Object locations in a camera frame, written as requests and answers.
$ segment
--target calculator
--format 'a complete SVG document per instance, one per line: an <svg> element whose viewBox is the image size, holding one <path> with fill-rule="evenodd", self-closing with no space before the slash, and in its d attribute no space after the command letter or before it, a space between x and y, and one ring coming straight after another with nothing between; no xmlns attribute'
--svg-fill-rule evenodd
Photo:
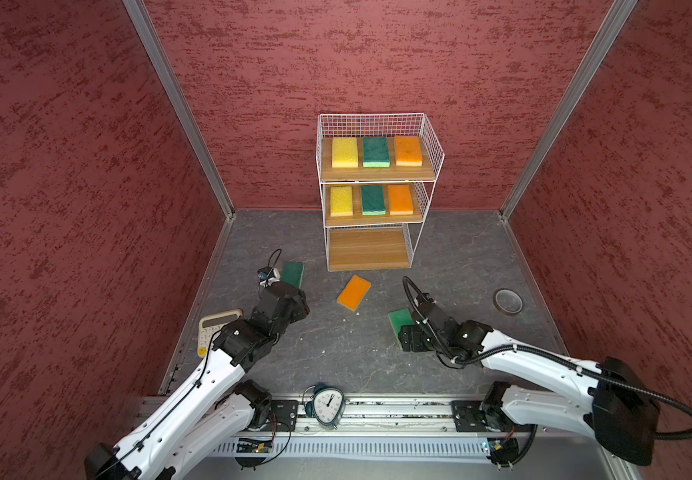
<svg viewBox="0 0 692 480"><path fill-rule="evenodd" d="M209 348L207 344L213 333L221 331L223 325L239 319L244 314L239 309L233 309L202 317L202 320L199 320L199 335L197 336L197 355L199 358L205 358L207 348Z"/></svg>

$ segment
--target gray floor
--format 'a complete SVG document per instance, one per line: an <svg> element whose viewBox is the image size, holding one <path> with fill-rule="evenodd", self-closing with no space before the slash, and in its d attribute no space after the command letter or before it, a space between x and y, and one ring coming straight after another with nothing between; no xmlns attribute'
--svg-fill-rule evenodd
<svg viewBox="0 0 692 480"><path fill-rule="evenodd" d="M430 292L458 321L475 319L535 346L562 348L556 328L537 310L495 213L431 212L411 269L330 273L321 212L242 210L203 315L234 308L251 312L257 304L255 272L277 247L283 250L278 266L288 260L306 264L302 288L311 314L290 326L271 354L245 377L272 393L302 392L325 382L345 392L481 396L492 381L509 379L475 366L462 372L449 370L430 352L402 352L387 314L407 307L403 275ZM357 312L335 301L352 274L372 282ZM498 312L492 296L499 288L519 293L523 312L517 316ZM196 338L192 345L182 366L185 373L199 361Z"/></svg>

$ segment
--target shelf tier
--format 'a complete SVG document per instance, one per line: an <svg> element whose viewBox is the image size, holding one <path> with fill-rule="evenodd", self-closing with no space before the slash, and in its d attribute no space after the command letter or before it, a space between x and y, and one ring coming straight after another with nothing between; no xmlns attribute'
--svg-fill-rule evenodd
<svg viewBox="0 0 692 480"><path fill-rule="evenodd" d="M362 226L362 225L387 225L387 224L417 224L423 221L423 210L418 201L417 190L413 185L409 186L409 196L413 199L413 213L411 215L389 215L389 186L383 185L383 198L386 201L385 215L362 215L362 188L360 185L351 186L353 198L353 215L330 216L330 185L325 185L324 198L324 225L332 226Z"/></svg>
<svg viewBox="0 0 692 480"><path fill-rule="evenodd" d="M327 233L331 272L409 268L409 252L401 227L335 228Z"/></svg>
<svg viewBox="0 0 692 480"><path fill-rule="evenodd" d="M420 142L420 151L423 155L423 165L420 167L398 167L397 153L392 138L389 138L389 156L391 166L387 168L363 167L364 150L362 139L357 139L359 149L359 167L357 168L333 168L333 140L322 139L322 182L398 182L398 181L434 181L434 170L423 141Z"/></svg>

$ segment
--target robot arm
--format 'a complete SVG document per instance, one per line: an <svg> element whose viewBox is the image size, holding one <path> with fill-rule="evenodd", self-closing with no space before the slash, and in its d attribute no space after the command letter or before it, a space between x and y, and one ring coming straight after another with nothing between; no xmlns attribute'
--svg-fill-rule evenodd
<svg viewBox="0 0 692 480"><path fill-rule="evenodd" d="M308 313L302 290L271 283L252 315L226 324L211 339L197 369L146 422L115 447L101 444L90 452L84 460L88 480L182 478L222 438L263 426L271 396L253 382L237 386L215 412L200 419L271 351L290 323Z"/></svg>
<svg viewBox="0 0 692 480"><path fill-rule="evenodd" d="M408 277L403 278L403 284L414 320L413 325L403 326L399 332L404 351L436 351L446 366L476 364L549 390L527 390L496 382L479 412L468 419L470 422L483 423L494 431L533 424L577 432L595 438L610 453L640 466L650 464L655 440L692 438L692 428L656 431L658 402L690 417L692 408L646 389L621 360L608 357L602 364L578 360L514 340L484 323L467 320L459 324ZM410 287L417 296L413 297Z"/></svg>

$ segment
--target red textured wall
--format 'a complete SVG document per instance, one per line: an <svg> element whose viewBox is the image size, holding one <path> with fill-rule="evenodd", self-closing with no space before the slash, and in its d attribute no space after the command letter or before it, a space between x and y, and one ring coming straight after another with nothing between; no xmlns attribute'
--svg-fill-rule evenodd
<svg viewBox="0 0 692 480"><path fill-rule="evenodd" d="M121 2L0 2L0 478L128 431L219 215Z"/></svg>
<svg viewBox="0 0 692 480"><path fill-rule="evenodd" d="M611 0L150 0L231 199L319 207L320 113L426 112L434 206L500 208Z"/></svg>
<svg viewBox="0 0 692 480"><path fill-rule="evenodd" d="M512 223L571 354L692 405L691 1L639 1ZM692 478L692 442L646 476Z"/></svg>

